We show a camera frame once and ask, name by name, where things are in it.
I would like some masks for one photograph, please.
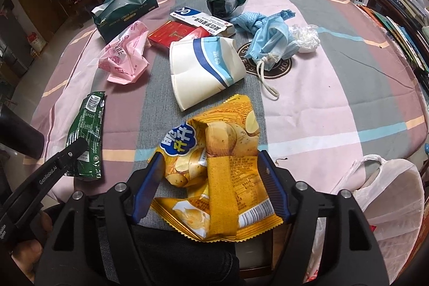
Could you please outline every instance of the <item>dark green box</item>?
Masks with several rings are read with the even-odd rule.
[[[106,44],[144,14],[158,8],[157,0],[105,0],[93,10],[94,23]]]

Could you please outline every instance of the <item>green snack package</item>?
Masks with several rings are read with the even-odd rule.
[[[66,176],[80,177],[83,180],[101,178],[101,126],[104,94],[104,91],[92,92],[83,100],[79,114],[69,130],[66,146],[79,137],[83,137],[88,142],[88,150],[76,160],[73,171],[66,172]]]

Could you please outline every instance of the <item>finger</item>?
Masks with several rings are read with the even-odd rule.
[[[29,274],[33,270],[33,264],[36,263],[42,254],[42,246],[37,240],[24,241],[19,243],[12,252],[12,258],[18,267]]]
[[[46,212],[40,211],[40,221],[45,232],[52,232],[52,220]]]

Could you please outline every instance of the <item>pink wrapper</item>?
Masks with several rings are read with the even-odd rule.
[[[121,85],[134,83],[149,63],[143,57],[149,30],[141,21],[134,22],[119,38],[112,40],[98,60],[98,67],[108,71],[107,80]]]

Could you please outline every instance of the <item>wooden door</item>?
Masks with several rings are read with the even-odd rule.
[[[19,0],[19,2],[46,41],[52,39],[67,19],[67,13],[59,0]]]

